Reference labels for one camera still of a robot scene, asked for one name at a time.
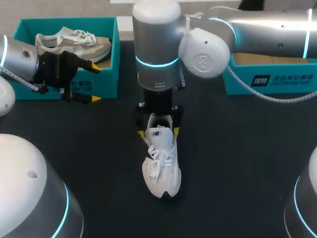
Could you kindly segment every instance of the white sneaker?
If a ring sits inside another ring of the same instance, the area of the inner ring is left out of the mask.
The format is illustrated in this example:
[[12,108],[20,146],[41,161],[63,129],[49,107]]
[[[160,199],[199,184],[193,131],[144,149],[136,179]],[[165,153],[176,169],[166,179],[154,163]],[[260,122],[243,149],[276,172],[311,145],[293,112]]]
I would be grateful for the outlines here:
[[112,44],[106,37],[96,37],[89,32],[73,31],[63,27],[52,36],[37,34],[35,46],[40,55],[46,51],[54,54],[68,51],[84,60],[91,60],[96,63],[105,60],[110,55]]
[[144,138],[150,158],[145,159],[142,171],[150,192],[158,198],[174,197],[180,188],[176,138],[171,116],[150,116]]

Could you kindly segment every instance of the white robot dome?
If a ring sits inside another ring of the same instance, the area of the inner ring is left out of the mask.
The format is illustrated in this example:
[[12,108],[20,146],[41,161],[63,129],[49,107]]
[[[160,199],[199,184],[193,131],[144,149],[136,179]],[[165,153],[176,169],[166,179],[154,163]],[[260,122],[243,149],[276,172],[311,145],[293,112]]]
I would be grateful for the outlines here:
[[173,0],[140,0],[134,4],[132,15],[148,24],[168,24],[181,15],[178,2]]
[[46,180],[45,159],[34,145],[14,135],[0,134],[0,237],[30,215]]
[[6,115],[15,103],[15,92],[11,84],[0,76],[0,117]]
[[309,161],[309,177],[315,193],[317,193],[317,147],[313,151]]

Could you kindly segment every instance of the beige sneaker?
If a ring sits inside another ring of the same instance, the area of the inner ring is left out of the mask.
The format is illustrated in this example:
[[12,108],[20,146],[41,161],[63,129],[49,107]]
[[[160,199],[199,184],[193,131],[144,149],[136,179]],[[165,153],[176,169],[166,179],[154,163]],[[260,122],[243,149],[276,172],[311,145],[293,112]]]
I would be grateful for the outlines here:
[[109,38],[96,37],[89,32],[73,31],[63,27],[53,36],[37,34],[35,46],[40,55],[46,51],[54,54],[68,51],[84,60],[91,60],[96,63],[104,61],[110,56],[112,44]]

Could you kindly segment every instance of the black table surface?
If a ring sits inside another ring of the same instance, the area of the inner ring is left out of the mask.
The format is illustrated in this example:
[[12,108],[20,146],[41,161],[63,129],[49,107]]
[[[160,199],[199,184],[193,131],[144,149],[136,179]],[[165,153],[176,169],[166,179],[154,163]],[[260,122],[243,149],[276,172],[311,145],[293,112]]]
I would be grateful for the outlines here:
[[36,145],[79,201],[84,238],[286,238],[283,212],[317,146],[317,98],[276,104],[228,96],[221,78],[185,73],[175,93],[179,197],[162,202],[142,176],[147,147],[132,117],[142,102],[133,42],[122,42],[118,98],[90,105],[18,101],[0,133]]

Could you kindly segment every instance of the shoe tongue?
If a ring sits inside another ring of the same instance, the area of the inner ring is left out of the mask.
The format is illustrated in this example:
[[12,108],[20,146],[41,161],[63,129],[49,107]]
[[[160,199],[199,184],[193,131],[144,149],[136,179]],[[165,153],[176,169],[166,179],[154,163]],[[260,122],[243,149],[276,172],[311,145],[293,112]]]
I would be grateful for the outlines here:
[[170,151],[173,144],[173,132],[168,127],[148,128],[146,138],[155,149]]

